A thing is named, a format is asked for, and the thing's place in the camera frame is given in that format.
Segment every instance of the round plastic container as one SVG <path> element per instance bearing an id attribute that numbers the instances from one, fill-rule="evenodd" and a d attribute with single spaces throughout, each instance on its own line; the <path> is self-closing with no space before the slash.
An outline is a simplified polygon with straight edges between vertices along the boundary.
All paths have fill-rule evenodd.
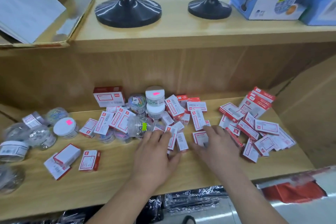
<path id="1" fill-rule="evenodd" d="M 115 139 L 114 130 L 112 128 L 109 128 L 107 130 L 106 135 L 101 135 L 101 134 L 96 134 L 96 135 L 97 135 L 97 140 L 104 144 L 108 144 L 114 141 Z"/>
<path id="2" fill-rule="evenodd" d="M 141 138 L 146 131 L 153 131 L 155 124 L 149 117 L 130 116 L 127 122 L 127 133 L 130 137 Z"/>
<path id="3" fill-rule="evenodd" d="M 29 128 L 33 128 L 38 125 L 50 125 L 50 123 L 45 120 L 38 112 L 33 112 L 32 114 L 22 118 L 22 120 Z"/>
<path id="4" fill-rule="evenodd" d="M 29 130 L 29 127 L 23 122 L 15 123 L 3 132 L 4 141 L 24 141 L 24 134 Z"/>
<path id="5" fill-rule="evenodd" d="M 25 159 L 29 145 L 20 141 L 5 141 L 0 144 L 0 161 L 19 162 Z"/>
<path id="6" fill-rule="evenodd" d="M 46 120 L 53 126 L 55 126 L 59 120 L 67 117 L 69 117 L 69 113 L 62 107 L 51 109 L 45 115 Z"/>
<path id="7" fill-rule="evenodd" d="M 149 103 L 147 103 L 148 116 L 155 120 L 161 119 L 165 108 L 166 108 L 165 104 L 152 106 L 149 105 Z"/>
<path id="8" fill-rule="evenodd" d="M 0 165 L 0 194 L 12 193 L 21 186 L 25 179 L 25 172 L 21 167 Z"/>
<path id="9" fill-rule="evenodd" d="M 146 97 L 143 94 L 131 95 L 128 104 L 135 114 L 142 114 L 146 111 Z"/>
<path id="10" fill-rule="evenodd" d="M 72 118 L 63 118 L 56 122 L 54 126 L 54 133 L 65 139 L 71 139 L 78 135 L 77 122 Z"/>
<path id="11" fill-rule="evenodd" d="M 132 138 L 129 136 L 129 134 L 125 134 L 123 132 L 114 131 L 114 136 L 116 137 L 116 139 L 118 139 L 121 143 L 130 143 L 132 141 Z"/>
<path id="12" fill-rule="evenodd" d="M 47 126 L 39 125 L 28 131 L 25 142 L 33 148 L 46 150 L 55 144 L 56 137 Z"/>
<path id="13" fill-rule="evenodd" d="M 146 89 L 146 100 L 151 106 L 165 103 L 165 90 L 160 86 L 150 86 Z"/>

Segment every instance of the finger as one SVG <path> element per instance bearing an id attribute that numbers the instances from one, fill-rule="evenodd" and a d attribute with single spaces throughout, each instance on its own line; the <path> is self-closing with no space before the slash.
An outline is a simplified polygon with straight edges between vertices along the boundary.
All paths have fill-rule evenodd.
<path id="1" fill-rule="evenodd" d="M 166 131 L 162 136 L 161 139 L 159 141 L 159 145 L 164 148 L 165 150 L 167 150 L 168 145 L 169 145 L 169 140 L 172 137 L 172 134 L 170 133 L 170 131 Z"/>
<path id="2" fill-rule="evenodd" d="M 152 132 L 152 136 L 149 139 L 149 142 L 152 144 L 157 144 L 160 140 L 161 135 L 163 134 L 163 131 L 161 130 L 155 130 Z"/>
<path id="3" fill-rule="evenodd" d="M 181 153 L 176 154 L 172 159 L 170 159 L 168 163 L 168 169 L 170 174 L 172 174 L 176 170 L 180 160 L 181 160 Z"/>
<path id="4" fill-rule="evenodd" d="M 220 136 L 226 136 L 227 132 L 220 126 L 212 126 L 214 131 Z"/>
<path id="5" fill-rule="evenodd" d="M 207 133 L 209 140 L 217 136 L 217 133 L 214 131 L 213 127 L 203 126 L 203 130 Z"/>
<path id="6" fill-rule="evenodd" d="M 152 136 L 152 132 L 146 131 L 146 133 L 143 135 L 143 139 L 141 140 L 141 145 L 145 145 L 149 141 L 151 136 Z"/>
<path id="7" fill-rule="evenodd" d="M 199 146 L 195 142 L 191 142 L 191 148 L 199 155 L 199 157 L 202 157 L 205 151 L 205 148 L 202 146 Z"/>

